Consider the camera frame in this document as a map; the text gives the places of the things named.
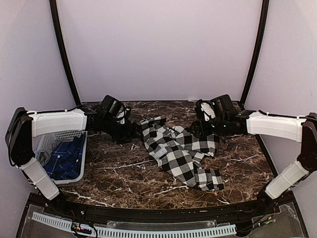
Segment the black white plaid shirt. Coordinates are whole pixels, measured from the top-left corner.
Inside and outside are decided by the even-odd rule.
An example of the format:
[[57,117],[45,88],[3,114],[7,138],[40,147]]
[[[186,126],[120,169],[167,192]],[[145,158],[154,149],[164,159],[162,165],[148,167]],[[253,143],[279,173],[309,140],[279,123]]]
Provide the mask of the black white plaid shirt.
[[140,121],[145,148],[158,167],[188,187],[201,191],[223,190],[219,170],[202,166],[203,158],[215,156],[220,138],[213,134],[197,138],[189,128],[168,127],[165,122],[163,117]]

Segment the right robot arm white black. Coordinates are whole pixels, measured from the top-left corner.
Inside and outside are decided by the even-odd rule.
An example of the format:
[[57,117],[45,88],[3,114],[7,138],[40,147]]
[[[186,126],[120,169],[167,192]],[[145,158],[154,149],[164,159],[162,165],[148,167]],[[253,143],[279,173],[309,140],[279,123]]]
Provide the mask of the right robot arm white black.
[[196,137],[211,134],[264,135],[301,145],[297,158],[257,194],[257,201],[253,203],[253,211],[257,215],[265,214],[284,192],[317,170],[316,113],[289,116],[262,110],[239,111],[227,94],[209,101],[198,100],[195,111],[198,120],[190,128]]

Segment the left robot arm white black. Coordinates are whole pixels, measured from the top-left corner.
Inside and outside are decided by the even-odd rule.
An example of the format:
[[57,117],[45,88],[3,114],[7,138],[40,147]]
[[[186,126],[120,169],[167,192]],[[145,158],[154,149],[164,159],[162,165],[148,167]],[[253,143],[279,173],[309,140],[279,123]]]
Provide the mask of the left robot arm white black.
[[5,135],[9,162],[51,201],[53,211],[66,216],[70,206],[60,198],[59,185],[83,177],[88,131],[104,132],[116,144],[128,143],[139,136],[130,114],[131,108],[117,100],[57,111],[19,107]]

